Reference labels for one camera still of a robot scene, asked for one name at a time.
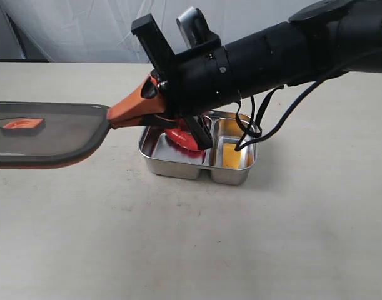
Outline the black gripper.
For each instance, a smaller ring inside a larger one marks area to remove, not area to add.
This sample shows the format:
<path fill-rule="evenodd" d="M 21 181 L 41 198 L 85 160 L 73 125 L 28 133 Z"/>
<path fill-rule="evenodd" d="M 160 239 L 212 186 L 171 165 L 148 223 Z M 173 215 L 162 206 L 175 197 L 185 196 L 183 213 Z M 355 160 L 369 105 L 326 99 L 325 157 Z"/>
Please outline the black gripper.
<path fill-rule="evenodd" d="M 153 71 L 130 95 L 108 109 L 106 118 L 111 127 L 171 129 L 178 126 L 176 119 L 181 118 L 199 148 L 211 148 L 213 139 L 203 113 L 239 99 L 219 36 L 208 27 L 206 43 L 175 54 L 151 14 L 133 21 L 131 32 L 147 54 Z M 163 112 L 174 119 L 159 114 Z"/>

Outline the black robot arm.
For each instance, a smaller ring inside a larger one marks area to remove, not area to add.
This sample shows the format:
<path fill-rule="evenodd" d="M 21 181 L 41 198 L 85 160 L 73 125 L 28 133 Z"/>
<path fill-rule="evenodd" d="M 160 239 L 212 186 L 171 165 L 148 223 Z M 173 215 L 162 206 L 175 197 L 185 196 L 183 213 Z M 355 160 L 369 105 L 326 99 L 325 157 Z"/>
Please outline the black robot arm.
<path fill-rule="evenodd" d="M 227 45 L 198 8 L 176 23 L 187 45 L 179 54 L 152 15 L 133 21 L 131 32 L 153 70 L 108 109 L 113 128 L 175 128 L 184 121 L 197 149 L 205 150 L 213 146 L 206 111 L 283 86 L 316 88 L 348 72 L 382 73 L 382 1 L 319 1 Z"/>

